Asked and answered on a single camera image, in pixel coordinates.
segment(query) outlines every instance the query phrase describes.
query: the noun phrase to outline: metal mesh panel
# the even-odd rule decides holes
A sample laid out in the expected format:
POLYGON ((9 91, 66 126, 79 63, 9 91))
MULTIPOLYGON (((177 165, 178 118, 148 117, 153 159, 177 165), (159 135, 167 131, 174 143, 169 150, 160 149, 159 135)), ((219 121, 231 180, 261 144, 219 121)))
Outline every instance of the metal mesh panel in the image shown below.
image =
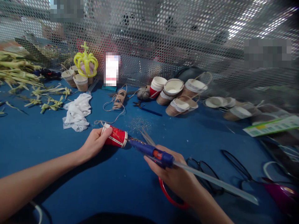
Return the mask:
MULTIPOLYGON (((213 82, 202 97, 266 100, 293 111, 297 109, 298 8, 291 1, 84 0, 83 3, 83 22, 51 23, 47 0, 0 1, 0 41, 9 42, 25 35, 34 42, 25 31, 34 34, 39 47, 45 44, 56 47, 50 57, 52 68, 74 56, 83 41, 87 41, 99 61, 100 75, 105 52, 120 52, 121 82, 133 86, 149 84, 156 75, 171 78, 184 65, 198 66, 213 73, 213 82), (291 39, 292 68, 245 67, 244 39, 252 38, 291 39)), ((41 64, 49 67, 43 60, 41 64)))

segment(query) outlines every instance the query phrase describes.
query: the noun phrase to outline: left hand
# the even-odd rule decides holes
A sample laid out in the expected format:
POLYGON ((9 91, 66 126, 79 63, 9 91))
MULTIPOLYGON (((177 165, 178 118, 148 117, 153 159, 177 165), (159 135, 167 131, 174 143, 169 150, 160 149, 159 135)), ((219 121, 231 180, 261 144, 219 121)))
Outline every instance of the left hand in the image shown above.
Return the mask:
POLYGON ((86 162, 96 156, 102 150, 105 141, 112 133, 112 128, 110 127, 101 135, 102 129, 103 128, 93 129, 84 145, 78 150, 83 162, 86 162))

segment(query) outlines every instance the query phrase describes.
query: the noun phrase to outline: right hand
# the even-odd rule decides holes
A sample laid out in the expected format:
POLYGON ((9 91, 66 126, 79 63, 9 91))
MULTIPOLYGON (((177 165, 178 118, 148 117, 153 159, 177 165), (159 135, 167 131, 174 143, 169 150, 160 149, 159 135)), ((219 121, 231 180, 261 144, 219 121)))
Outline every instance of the right hand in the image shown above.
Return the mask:
MULTIPOLYGON (((161 145, 156 145, 156 148, 173 155, 176 161, 187 165, 181 154, 161 145)), ((207 190, 201 186, 194 174, 183 168, 174 166, 172 169, 166 168, 164 170, 147 156, 144 156, 144 159, 152 171, 157 174, 177 196, 189 205, 195 206, 197 203, 196 198, 198 198, 196 196, 209 194, 207 190)))

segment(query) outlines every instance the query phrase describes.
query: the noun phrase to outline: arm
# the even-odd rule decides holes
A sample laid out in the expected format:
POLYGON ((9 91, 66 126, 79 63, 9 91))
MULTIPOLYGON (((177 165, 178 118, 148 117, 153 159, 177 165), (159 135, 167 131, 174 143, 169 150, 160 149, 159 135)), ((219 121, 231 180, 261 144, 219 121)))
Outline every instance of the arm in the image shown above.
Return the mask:
POLYGON ((93 129, 84 145, 77 151, 0 179, 0 223, 30 202, 47 186, 73 168, 97 155, 112 128, 93 129))
MULTIPOLYGON (((186 164, 181 154, 160 145, 156 148, 172 154, 176 161, 186 164)), ((201 186, 194 174, 180 167, 164 170, 148 157, 144 156, 144 159, 152 171, 197 212, 202 223, 233 224, 209 192, 201 186)))

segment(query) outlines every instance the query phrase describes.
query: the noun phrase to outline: blue glue gun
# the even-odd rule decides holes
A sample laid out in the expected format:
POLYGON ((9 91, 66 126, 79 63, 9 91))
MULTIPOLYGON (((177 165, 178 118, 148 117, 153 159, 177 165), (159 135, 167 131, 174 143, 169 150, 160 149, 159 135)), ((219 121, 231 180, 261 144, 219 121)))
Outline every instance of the blue glue gun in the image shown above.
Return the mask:
POLYGON ((165 151, 161 151, 154 146, 151 146, 149 144, 146 144, 134 138, 127 139, 127 141, 130 142, 135 149, 140 151, 143 155, 149 157, 152 161, 154 161, 163 169, 165 169, 166 167, 168 168, 173 167, 173 162, 174 162, 173 155, 165 151))

